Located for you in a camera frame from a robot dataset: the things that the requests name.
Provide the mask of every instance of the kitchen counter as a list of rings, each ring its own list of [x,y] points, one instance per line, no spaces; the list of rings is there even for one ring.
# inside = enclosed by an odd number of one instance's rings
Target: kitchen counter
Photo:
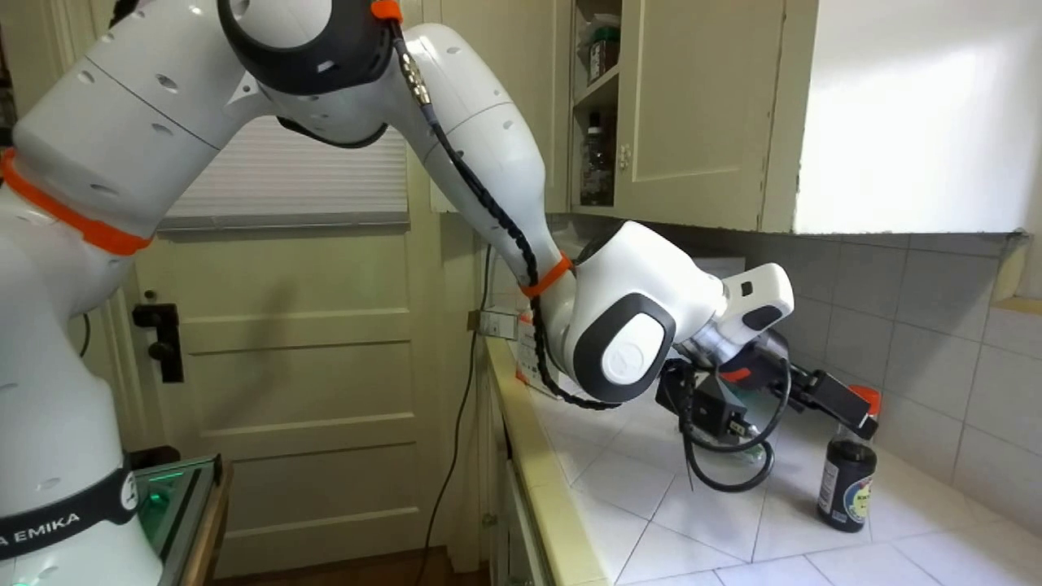
[[[784,412],[769,480],[722,494],[688,472],[678,421],[650,394],[597,412],[528,387],[507,341],[488,341],[488,364],[558,586],[1042,583],[1036,532],[887,450],[869,524],[821,524],[833,429],[821,412]]]

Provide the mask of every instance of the countertop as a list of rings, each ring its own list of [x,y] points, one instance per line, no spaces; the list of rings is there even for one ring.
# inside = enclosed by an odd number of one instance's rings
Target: countertop
[[[488,360],[561,586],[1042,583],[1042,537],[887,450],[869,524],[858,532],[821,524],[833,422],[818,412],[784,412],[769,480],[722,494],[688,472],[678,421],[650,394],[597,412],[528,387],[503,337],[488,341]]]

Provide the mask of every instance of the cabinet panel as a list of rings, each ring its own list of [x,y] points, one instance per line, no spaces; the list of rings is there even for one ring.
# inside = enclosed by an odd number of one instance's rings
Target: cabinet panel
[[[615,201],[627,214],[756,229],[783,59],[783,2],[623,2]]]
[[[566,2],[444,0],[452,25],[494,72],[548,161],[548,212],[565,212]]]

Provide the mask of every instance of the cream cabinet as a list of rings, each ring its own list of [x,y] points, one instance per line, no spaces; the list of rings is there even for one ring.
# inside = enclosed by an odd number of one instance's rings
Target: cream cabinet
[[[528,119],[548,161],[548,212],[566,201],[566,42],[569,2],[561,0],[439,0],[427,20],[452,25],[494,72]]]
[[[769,193],[794,181],[794,165],[783,160],[797,137],[779,137],[783,90],[787,90],[783,72],[794,73],[784,64],[807,44],[793,44],[787,10],[784,0],[577,0],[569,104],[577,212],[763,229]],[[611,15],[618,64],[594,79],[591,30]],[[591,179],[597,137],[611,148],[609,189]]]
[[[618,64],[594,79],[603,23],[618,23]],[[1025,23],[1042,23],[1040,2],[574,0],[574,212],[797,235],[1018,231],[1042,155],[1042,110],[1025,108],[1042,101],[1042,25]]]

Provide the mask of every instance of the black cable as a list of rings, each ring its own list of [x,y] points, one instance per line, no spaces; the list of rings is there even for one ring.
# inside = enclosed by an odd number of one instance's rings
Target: black cable
[[[484,275],[482,275],[480,314],[488,306],[488,290],[491,290],[491,246],[484,246]],[[424,583],[438,514],[444,507],[444,497],[447,497],[447,490],[452,485],[452,475],[455,475],[455,465],[461,465],[462,410],[469,403],[469,394],[472,394],[472,385],[477,385],[477,371],[480,371],[477,367],[480,337],[482,337],[480,328],[472,328],[469,352],[466,352],[466,387],[462,387],[462,398],[461,398],[461,407],[455,407],[455,422],[452,422],[452,458],[449,458],[447,478],[444,478],[444,485],[439,485],[439,490],[432,497],[430,518],[427,518],[424,555],[421,555],[421,568],[417,568],[417,580],[415,580],[417,586]]]
[[[90,314],[86,311],[86,337],[81,337],[81,346],[80,346],[80,353],[87,353],[90,337],[95,337],[95,325],[90,325]]]

